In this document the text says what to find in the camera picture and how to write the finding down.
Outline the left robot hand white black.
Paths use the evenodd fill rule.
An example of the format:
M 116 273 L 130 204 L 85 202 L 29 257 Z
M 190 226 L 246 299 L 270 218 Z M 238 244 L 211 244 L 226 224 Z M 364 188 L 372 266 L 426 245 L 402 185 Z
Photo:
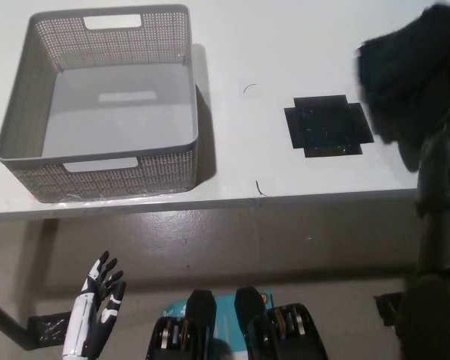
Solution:
M 104 251 L 85 277 L 70 314 L 63 359 L 98 359 L 116 323 L 125 295 L 123 271 L 114 274 L 117 259 Z

